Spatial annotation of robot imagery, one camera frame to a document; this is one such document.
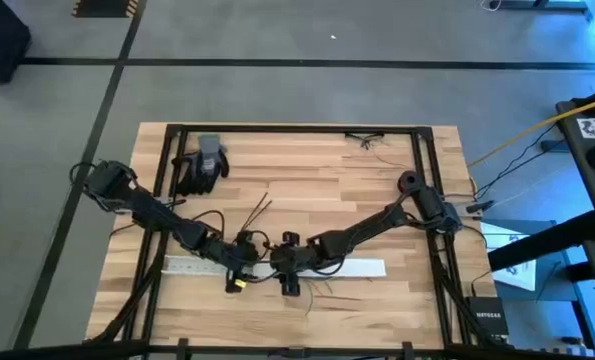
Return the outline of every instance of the yellow cable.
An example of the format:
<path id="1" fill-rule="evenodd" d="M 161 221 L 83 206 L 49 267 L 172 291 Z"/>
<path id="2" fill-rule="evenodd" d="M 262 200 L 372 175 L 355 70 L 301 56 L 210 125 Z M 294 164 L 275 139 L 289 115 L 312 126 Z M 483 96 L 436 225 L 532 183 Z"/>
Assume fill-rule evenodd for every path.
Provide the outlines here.
<path id="1" fill-rule="evenodd" d="M 586 111 L 588 109 L 592 109 L 594 107 L 595 107 L 595 102 L 594 103 L 590 103 L 588 105 L 584 105 L 582 107 L 579 107 L 579 108 L 576 108 L 576 109 L 573 109 L 573 110 L 570 110 L 570 111 L 567 111 L 567 112 L 565 112 L 563 114 L 559 114 L 557 116 L 553 116 L 553 117 L 551 117 L 551 118 L 549 118 L 547 120 L 544 120 L 544 121 L 540 122 L 537 125 L 533 125 L 530 128 L 528 128 L 527 130 L 525 130 L 524 132 L 522 132 L 521 134 L 519 134 L 519 135 L 515 136 L 514 138 L 506 141 L 501 146 L 497 147 L 496 149 L 494 149 L 493 151 L 489 152 L 488 154 L 486 154 L 486 155 L 482 156 L 481 158 L 479 158 L 479 159 L 471 162 L 470 164 L 468 164 L 468 167 L 472 167 L 472 166 L 475 166 L 475 165 L 479 164 L 480 162 L 482 162 L 482 161 L 488 159 L 489 157 L 491 157 L 493 154 L 495 154 L 499 150 L 505 148 L 506 146 L 514 143 L 515 141 L 523 138 L 524 136 L 532 133 L 533 131 L 535 131 L 535 130 L 537 130 L 539 128 L 542 128 L 542 127 L 544 127 L 546 125 L 550 125 L 550 124 L 556 123 L 559 120 L 565 119 L 565 118 L 567 118 L 569 116 L 572 116 L 572 115 L 575 115 L 575 114 L 579 114 L 580 112 L 584 112 L 584 111 Z"/>

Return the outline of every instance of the white ruler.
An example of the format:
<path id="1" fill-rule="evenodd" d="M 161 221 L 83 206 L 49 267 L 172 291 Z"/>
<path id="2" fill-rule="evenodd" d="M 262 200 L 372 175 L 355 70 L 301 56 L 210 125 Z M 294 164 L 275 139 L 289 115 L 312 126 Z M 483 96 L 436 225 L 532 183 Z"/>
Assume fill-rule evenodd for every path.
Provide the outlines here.
<path id="1" fill-rule="evenodd" d="M 331 266 L 322 272 L 331 272 L 339 265 Z M 200 259 L 195 256 L 166 255 L 162 274 L 169 275 L 205 275 L 226 276 L 226 268 L 210 260 Z M 257 264 L 248 268 L 247 273 L 256 277 L 266 277 L 274 272 L 270 264 Z M 299 273 L 301 277 L 323 277 L 310 270 Z M 385 277 L 386 264 L 382 259 L 346 259 L 342 268 L 332 277 Z"/>

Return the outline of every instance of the black floor stripe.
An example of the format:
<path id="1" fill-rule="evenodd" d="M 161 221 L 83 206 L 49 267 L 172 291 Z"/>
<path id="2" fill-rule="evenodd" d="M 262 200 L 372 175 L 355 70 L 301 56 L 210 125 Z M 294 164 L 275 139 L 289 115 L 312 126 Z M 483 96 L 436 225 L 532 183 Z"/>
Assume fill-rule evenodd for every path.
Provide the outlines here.
<path id="1" fill-rule="evenodd" d="M 317 59 L 128 59 L 126 66 L 222 66 L 222 67 L 330 67 L 372 69 L 435 70 L 591 70 L 589 62 L 477 62 L 477 61 L 397 61 L 397 60 L 317 60 Z M 95 58 L 26 58 L 28 65 L 113 65 L 121 60 Z"/>
<path id="2" fill-rule="evenodd" d="M 86 147 L 82 154 L 82 162 L 92 162 L 94 160 L 93 157 L 97 151 L 99 140 L 101 139 L 110 108 L 115 98 L 115 94 L 117 93 L 121 75 L 124 71 L 124 63 L 128 58 L 130 49 L 135 40 L 135 36 L 137 35 L 137 30 L 139 29 L 139 24 L 141 22 L 145 6 L 146 0 L 141 0 L 139 2 L 137 14 L 135 14 L 133 17 L 130 27 L 128 28 L 128 33 L 126 34 L 121 51 L 119 52 L 119 58 L 113 61 L 115 67 L 110 76 L 108 87 L 106 88 L 104 98 L 97 113 L 97 117 L 95 118 L 95 122 L 93 123 Z M 87 167 L 81 166 L 79 167 L 79 171 L 75 176 L 75 182 L 72 184 L 71 190 L 68 194 L 66 204 L 55 231 L 55 236 L 53 237 L 53 241 L 48 250 L 48 255 L 46 256 L 46 260 L 44 261 L 39 279 L 35 285 L 35 289 L 28 304 L 28 308 L 26 309 L 26 313 L 24 314 L 22 323 L 19 327 L 17 338 L 15 339 L 15 343 L 13 345 L 14 349 L 24 349 L 28 348 L 30 345 L 30 341 L 39 320 L 42 307 L 46 301 L 46 296 L 48 295 L 48 291 L 50 289 L 50 283 L 52 282 L 55 271 L 57 270 L 57 264 L 59 263 L 59 258 L 61 257 L 62 251 L 64 249 L 68 231 L 70 230 L 70 226 L 72 225 L 73 219 L 75 217 L 75 211 L 77 210 L 77 205 L 83 190 L 83 182 L 86 178 L 88 170 L 89 169 Z"/>

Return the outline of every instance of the wooden tabletop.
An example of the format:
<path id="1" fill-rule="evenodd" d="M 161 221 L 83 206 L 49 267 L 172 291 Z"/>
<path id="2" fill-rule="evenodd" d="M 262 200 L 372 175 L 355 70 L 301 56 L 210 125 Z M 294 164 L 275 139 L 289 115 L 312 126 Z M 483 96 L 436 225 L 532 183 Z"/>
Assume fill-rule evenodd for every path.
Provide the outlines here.
<path id="1" fill-rule="evenodd" d="M 166 125 L 141 124 L 132 154 L 130 166 L 150 190 Z M 471 194 L 457 128 L 440 126 L 433 131 L 445 193 Z M 189 137 L 187 151 L 197 148 L 197 135 Z M 409 135 L 388 134 L 370 150 L 341 133 L 220 135 L 228 148 L 230 176 L 220 178 L 209 195 L 190 196 L 175 211 L 192 217 L 221 210 L 227 239 L 234 238 L 265 192 L 273 203 L 250 228 L 267 232 L 275 243 L 281 242 L 284 231 L 305 239 L 344 229 L 394 201 L 396 179 L 413 167 Z M 163 194 L 171 172 L 168 166 Z M 417 213 L 412 201 L 403 206 Z M 219 225 L 218 218 L 203 220 Z M 118 216 L 115 228 L 129 223 L 130 216 Z M 468 224 L 479 228 L 478 222 Z M 135 226 L 110 239 L 87 337 L 101 332 L 130 295 L 142 233 Z M 470 282 L 489 270 L 485 246 L 476 232 L 464 229 L 456 234 L 455 247 L 462 287 L 469 294 Z M 175 241 L 169 242 L 168 253 L 188 255 Z M 350 257 L 384 259 L 387 276 L 302 280 L 301 296 L 285 297 L 277 280 L 227 294 L 221 276 L 163 275 L 152 343 L 175 345 L 186 337 L 193 345 L 206 346 L 392 349 L 410 341 L 416 349 L 443 348 L 424 232 L 410 227 L 390 230 L 358 246 Z M 495 294 L 490 275 L 477 280 L 476 288 L 478 295 Z M 137 316 L 136 338 L 141 334 L 144 304 Z"/>

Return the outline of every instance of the black glove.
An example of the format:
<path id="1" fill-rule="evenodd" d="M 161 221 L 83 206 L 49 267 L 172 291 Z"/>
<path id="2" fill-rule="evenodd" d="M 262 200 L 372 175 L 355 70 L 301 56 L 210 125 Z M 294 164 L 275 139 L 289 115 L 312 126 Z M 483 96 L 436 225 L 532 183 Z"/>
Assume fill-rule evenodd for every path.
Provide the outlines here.
<path id="1" fill-rule="evenodd" d="M 199 136 L 199 151 L 172 161 L 175 166 L 188 163 L 184 177 L 177 184 L 177 193 L 183 196 L 210 193 L 219 175 L 228 177 L 230 172 L 225 152 L 226 148 L 219 143 L 219 135 Z"/>

